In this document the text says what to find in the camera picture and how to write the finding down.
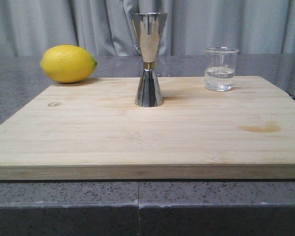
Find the wooden cutting board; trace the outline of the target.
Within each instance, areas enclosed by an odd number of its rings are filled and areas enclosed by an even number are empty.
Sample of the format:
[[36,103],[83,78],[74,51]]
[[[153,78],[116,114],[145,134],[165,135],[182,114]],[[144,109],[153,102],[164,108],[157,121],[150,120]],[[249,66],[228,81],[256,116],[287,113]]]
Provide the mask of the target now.
[[154,108],[135,105],[137,84],[49,86],[0,125],[0,180],[295,178],[295,101],[265,79],[161,78]]

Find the grey curtain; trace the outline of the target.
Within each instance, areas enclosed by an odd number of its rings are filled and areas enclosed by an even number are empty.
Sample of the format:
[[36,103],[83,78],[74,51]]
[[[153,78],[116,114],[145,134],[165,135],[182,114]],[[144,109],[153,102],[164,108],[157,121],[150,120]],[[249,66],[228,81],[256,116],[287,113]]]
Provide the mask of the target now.
[[167,13],[159,53],[295,53],[295,0],[0,0],[0,56],[78,45],[95,56],[139,52],[131,14]]

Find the steel double jigger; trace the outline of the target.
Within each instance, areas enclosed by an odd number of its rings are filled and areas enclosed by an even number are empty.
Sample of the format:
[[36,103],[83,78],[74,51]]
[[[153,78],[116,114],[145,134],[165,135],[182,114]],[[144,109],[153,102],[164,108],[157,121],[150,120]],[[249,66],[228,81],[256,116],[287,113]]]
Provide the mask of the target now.
[[163,104],[163,97],[155,73],[155,61],[167,14],[132,13],[131,19],[143,59],[143,72],[135,104],[140,107],[157,107]]

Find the glass beaker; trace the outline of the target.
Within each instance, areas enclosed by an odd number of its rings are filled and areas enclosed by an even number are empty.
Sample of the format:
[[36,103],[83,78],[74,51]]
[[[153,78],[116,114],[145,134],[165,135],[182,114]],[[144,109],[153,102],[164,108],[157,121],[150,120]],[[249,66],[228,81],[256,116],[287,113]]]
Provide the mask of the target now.
[[234,87],[234,76],[239,49],[231,47],[209,47],[204,50],[207,63],[205,88],[212,91],[230,91]]

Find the yellow lemon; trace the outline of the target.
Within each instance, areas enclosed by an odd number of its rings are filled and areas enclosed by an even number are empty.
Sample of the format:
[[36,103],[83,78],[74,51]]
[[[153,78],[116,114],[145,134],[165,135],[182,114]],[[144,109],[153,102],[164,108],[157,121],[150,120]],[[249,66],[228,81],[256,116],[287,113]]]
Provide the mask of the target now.
[[82,47],[58,45],[44,53],[40,66],[56,82],[75,83],[88,78],[94,72],[97,62]]

